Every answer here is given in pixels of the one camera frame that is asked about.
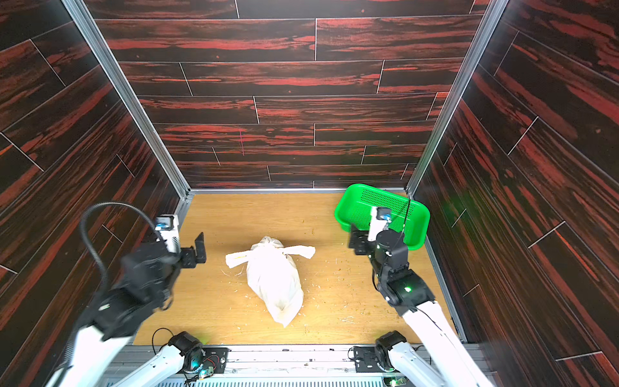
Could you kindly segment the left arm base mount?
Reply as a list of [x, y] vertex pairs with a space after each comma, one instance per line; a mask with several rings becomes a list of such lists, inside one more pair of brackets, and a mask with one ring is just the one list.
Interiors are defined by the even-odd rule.
[[192, 386], [196, 382], [225, 372], [229, 348], [206, 346], [188, 332], [174, 335], [168, 345], [179, 349], [183, 357], [179, 373], [185, 377], [184, 386]]

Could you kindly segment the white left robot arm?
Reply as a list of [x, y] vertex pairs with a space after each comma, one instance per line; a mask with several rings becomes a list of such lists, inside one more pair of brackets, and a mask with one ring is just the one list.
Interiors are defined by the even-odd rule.
[[78, 324], [66, 362], [49, 386], [94, 386], [140, 325], [172, 296], [182, 269], [206, 262], [204, 235], [171, 253], [164, 242], [144, 243], [121, 259], [120, 282], [93, 300]]

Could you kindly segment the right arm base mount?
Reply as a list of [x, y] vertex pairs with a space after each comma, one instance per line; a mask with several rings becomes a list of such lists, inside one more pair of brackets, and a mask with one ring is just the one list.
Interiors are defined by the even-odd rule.
[[440, 386], [442, 377], [431, 364], [417, 354], [422, 344], [414, 348], [398, 331], [388, 332], [373, 347], [353, 346], [356, 372], [382, 372], [385, 386]]

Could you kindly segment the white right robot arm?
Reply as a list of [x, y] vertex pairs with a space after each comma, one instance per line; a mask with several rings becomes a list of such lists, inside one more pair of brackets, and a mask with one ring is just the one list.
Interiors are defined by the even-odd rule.
[[414, 331], [430, 359], [424, 360], [399, 332], [376, 341], [377, 364], [401, 374], [414, 386], [491, 386], [450, 328], [428, 285], [409, 267], [409, 250], [400, 233], [385, 229], [376, 235], [351, 229], [349, 241], [357, 256], [372, 266], [372, 283], [382, 298]]

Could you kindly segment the white plastic bag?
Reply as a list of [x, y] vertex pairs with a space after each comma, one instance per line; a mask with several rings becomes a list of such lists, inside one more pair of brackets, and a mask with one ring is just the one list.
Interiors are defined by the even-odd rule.
[[285, 247], [280, 240], [264, 237], [243, 252], [226, 255], [229, 268], [246, 264], [249, 287], [264, 302], [276, 323], [288, 327], [303, 306], [304, 292], [294, 256], [310, 259], [312, 246]]

